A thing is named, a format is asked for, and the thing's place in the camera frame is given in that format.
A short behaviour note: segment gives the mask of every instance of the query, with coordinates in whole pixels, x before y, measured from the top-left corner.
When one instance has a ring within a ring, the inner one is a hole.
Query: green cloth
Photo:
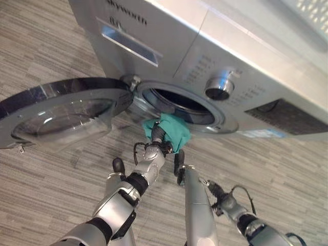
[[[158,119],[146,120],[142,123],[146,137],[151,139],[152,128]],[[185,121],[171,114],[161,114],[159,126],[166,132],[165,141],[170,141],[173,152],[178,153],[191,138],[190,131]]]

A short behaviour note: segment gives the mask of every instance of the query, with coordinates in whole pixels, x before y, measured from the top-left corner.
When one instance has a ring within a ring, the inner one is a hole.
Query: cable
[[[254,207],[254,204],[253,204],[253,199],[252,199],[252,197],[250,196],[250,194],[248,193],[248,190],[247,190],[244,186],[236,185],[236,186],[233,186],[233,188],[231,189],[231,192],[230,192],[230,193],[233,194],[233,192],[234,192],[234,190],[235,190],[236,188],[241,188],[241,189],[243,189],[244,191],[246,191],[246,194],[247,194],[247,196],[248,196],[248,199],[249,199],[250,202],[251,202],[252,212],[253,212],[253,214],[256,215],[255,207]]]
[[[303,238],[301,238],[300,236],[298,236],[298,235],[296,235],[296,234],[294,234],[292,232],[286,233],[286,237],[296,237],[300,241],[300,243],[302,244],[302,246],[306,246],[306,243],[303,240]]]
[[[134,163],[135,165],[138,165],[138,160],[137,160],[137,146],[138,145],[144,145],[145,144],[143,142],[136,142],[133,146],[133,159],[134,159]]]

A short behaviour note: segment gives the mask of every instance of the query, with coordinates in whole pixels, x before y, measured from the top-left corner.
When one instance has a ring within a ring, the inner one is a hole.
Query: washing machine door
[[[110,78],[40,85],[0,102],[0,149],[38,144],[51,152],[111,131],[111,119],[133,101],[130,87]]]

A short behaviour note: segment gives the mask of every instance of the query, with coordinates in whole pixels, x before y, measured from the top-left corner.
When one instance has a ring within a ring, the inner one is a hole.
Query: front-loading washing machine
[[[0,102],[0,148],[61,150],[107,134],[124,110],[132,124],[176,115],[194,136],[328,138],[326,5],[69,2],[108,78],[57,81]]]

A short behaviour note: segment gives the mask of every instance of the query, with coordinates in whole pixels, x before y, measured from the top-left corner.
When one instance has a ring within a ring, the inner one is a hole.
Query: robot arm
[[[152,131],[152,142],[145,147],[143,160],[123,177],[98,204],[93,218],[77,225],[51,246],[106,246],[110,240],[124,237],[135,219],[140,197],[158,176],[165,155],[172,149],[162,143],[165,132],[158,126]]]
[[[217,215],[224,213],[238,228],[251,246],[293,246],[288,238],[276,231],[266,222],[241,206],[232,192],[224,190],[213,181],[201,180],[217,198]]]

